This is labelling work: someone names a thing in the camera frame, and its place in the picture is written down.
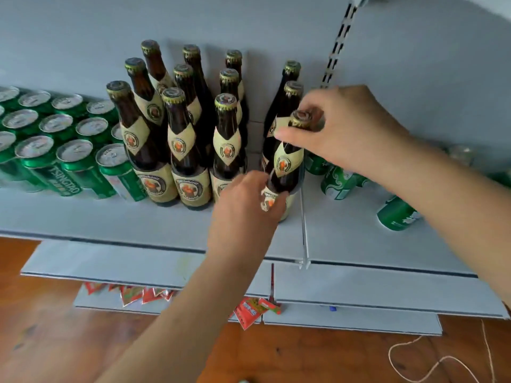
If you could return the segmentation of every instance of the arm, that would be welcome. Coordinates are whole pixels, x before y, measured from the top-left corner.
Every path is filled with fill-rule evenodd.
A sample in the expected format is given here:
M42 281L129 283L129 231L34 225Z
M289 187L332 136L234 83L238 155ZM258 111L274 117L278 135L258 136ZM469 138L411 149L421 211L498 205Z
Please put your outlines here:
M214 207L208 252L186 287L97 381L195 382L220 330L252 282L284 213L261 209L262 172L236 176Z
M314 90L300 104L324 114L317 133L275 137L376 181L419 211L511 306L511 192L414 139L366 86Z

